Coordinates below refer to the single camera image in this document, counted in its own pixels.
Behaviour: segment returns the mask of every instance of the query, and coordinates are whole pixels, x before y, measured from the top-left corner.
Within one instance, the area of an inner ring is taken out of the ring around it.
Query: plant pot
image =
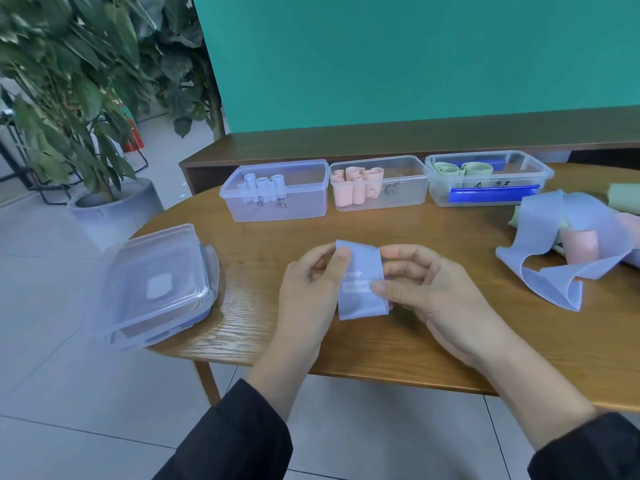
[[[111,188],[118,199],[85,192],[72,199],[68,208],[100,251],[125,242],[152,217],[164,212],[153,182],[139,178],[122,183],[122,192]]]

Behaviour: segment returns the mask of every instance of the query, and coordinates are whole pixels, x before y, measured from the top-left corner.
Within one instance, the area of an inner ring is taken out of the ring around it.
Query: plastic container
[[[404,205],[417,205],[424,202],[427,194],[428,174],[422,162],[414,155],[400,155],[396,157],[372,158],[369,160],[356,160],[350,162],[333,163],[329,167],[332,175],[336,170],[347,170],[348,167],[360,167],[365,171],[376,168],[384,170],[380,182],[358,180],[353,182],[335,183],[331,179],[333,187],[333,199],[335,208],[341,212],[351,210],[384,209],[386,207],[401,207]],[[350,205],[340,205],[344,202],[341,192],[345,185],[353,186],[354,201]],[[375,185],[379,186],[379,192],[370,190]],[[363,203],[357,203],[358,195],[365,193]]]
[[[483,173],[488,166],[493,171],[490,175],[460,177],[436,169],[445,164],[461,168],[471,162],[482,164],[472,166],[481,169],[475,173]],[[424,163],[429,172],[429,193],[441,207],[517,205],[523,197],[540,193],[555,174],[541,161],[516,150],[431,155]]]
[[[219,274],[192,224],[127,241],[102,259],[87,332],[119,350],[158,343],[209,314]]]
[[[242,165],[222,185],[220,197],[236,222],[308,219],[325,215],[328,185],[325,160]]]

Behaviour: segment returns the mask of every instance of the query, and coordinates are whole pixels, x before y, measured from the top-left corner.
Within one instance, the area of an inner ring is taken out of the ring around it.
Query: left hand
[[[289,263],[280,287],[274,342],[317,356],[335,314],[340,282],[350,259],[350,249],[336,251],[332,243]]]

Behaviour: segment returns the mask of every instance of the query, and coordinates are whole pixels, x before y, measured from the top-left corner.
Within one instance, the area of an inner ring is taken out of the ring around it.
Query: green backdrop
[[[640,0],[195,0],[231,131],[640,104]]]

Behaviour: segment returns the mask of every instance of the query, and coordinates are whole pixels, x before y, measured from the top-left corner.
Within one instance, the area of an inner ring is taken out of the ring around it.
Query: black jacket
[[[240,380],[209,409],[155,480],[280,480],[293,452],[289,429]],[[532,480],[640,479],[640,431],[608,413],[538,451]]]

